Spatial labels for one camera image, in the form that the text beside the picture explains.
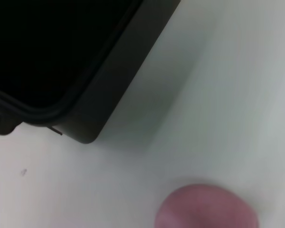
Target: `black plastic case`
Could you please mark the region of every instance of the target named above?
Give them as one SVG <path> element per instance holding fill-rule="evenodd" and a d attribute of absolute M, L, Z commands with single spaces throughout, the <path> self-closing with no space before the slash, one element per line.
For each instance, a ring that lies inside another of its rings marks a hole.
<path fill-rule="evenodd" d="M 0 17 L 4 12 L 14 20 L 0 21 L 0 134 L 26 122 L 81 143 L 94 141 L 179 2 L 32 0 L 0 5 Z M 17 9 L 23 12 L 13 15 Z"/>

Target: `small dark speck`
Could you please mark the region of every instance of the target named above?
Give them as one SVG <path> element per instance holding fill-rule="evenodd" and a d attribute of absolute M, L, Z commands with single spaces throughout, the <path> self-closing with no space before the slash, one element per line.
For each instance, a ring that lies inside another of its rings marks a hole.
<path fill-rule="evenodd" d="M 20 173 L 20 175 L 21 175 L 22 177 L 24 177 L 25 174 L 27 174 L 27 171 L 28 171 L 27 169 L 22 170 L 21 173 Z"/>

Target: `white table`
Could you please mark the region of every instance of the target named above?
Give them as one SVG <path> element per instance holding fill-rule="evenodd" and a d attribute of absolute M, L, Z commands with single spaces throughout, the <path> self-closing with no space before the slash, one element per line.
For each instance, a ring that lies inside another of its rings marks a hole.
<path fill-rule="evenodd" d="M 93 144 L 0 137 L 0 228 L 151 228 L 201 182 L 285 228 L 285 0 L 183 0 Z"/>

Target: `black screen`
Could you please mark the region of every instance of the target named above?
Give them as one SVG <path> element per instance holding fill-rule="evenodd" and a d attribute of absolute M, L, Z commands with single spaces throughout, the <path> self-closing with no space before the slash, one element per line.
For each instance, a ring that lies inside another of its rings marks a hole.
<path fill-rule="evenodd" d="M 34 107 L 57 102 L 132 1 L 0 1 L 0 90 Z"/>

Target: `black device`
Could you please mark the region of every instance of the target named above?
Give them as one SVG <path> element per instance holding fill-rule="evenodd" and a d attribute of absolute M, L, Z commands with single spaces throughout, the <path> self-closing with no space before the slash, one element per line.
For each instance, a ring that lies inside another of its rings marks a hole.
<path fill-rule="evenodd" d="M 179 1 L 0 1 L 0 135 L 94 141 Z"/>

